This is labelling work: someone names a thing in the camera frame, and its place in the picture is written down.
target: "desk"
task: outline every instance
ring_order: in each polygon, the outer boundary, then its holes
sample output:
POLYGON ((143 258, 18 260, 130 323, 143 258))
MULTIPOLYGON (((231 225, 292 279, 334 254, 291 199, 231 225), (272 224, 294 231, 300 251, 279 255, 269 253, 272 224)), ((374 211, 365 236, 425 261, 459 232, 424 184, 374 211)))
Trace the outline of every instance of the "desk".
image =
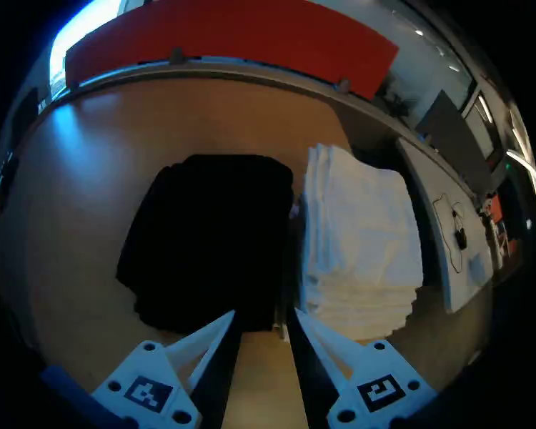
POLYGON ((492 258, 485 228, 468 195, 436 162, 404 139, 397 141, 397 148, 417 183, 432 225, 445 308, 448 312, 456 312, 492 277, 492 258), (444 194, 448 196, 448 202, 446 198, 441 199, 444 194), (460 214, 467 235, 467 248, 463 251, 455 239, 451 205, 460 214))

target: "white towel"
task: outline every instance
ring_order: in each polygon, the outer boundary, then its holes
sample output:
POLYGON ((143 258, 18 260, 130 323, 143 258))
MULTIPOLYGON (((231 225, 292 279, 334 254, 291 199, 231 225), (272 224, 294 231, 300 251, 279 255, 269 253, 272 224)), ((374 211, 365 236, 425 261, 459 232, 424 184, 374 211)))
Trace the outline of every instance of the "white towel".
POLYGON ((302 307, 354 340, 405 325, 422 284, 419 233, 401 175, 338 147, 310 148, 302 307))

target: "black towel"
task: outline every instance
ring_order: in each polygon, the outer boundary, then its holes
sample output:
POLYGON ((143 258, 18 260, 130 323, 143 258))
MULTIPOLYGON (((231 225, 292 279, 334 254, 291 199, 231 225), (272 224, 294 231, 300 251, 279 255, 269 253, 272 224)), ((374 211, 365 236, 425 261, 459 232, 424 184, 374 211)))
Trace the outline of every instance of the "black towel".
POLYGON ((257 155, 194 155, 163 168, 117 266, 140 318, 190 333, 235 309, 245 330, 270 330, 292 179, 288 167, 257 155))

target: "red panel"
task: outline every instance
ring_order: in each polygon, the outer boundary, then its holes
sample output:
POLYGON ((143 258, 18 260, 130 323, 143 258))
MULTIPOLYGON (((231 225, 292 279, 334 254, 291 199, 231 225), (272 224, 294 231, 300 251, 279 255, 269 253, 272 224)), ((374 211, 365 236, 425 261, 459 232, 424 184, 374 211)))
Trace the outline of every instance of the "red panel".
POLYGON ((169 58, 229 56, 283 66, 371 99, 397 46, 365 25, 305 0, 160 0, 90 33, 66 57, 66 80, 169 58))

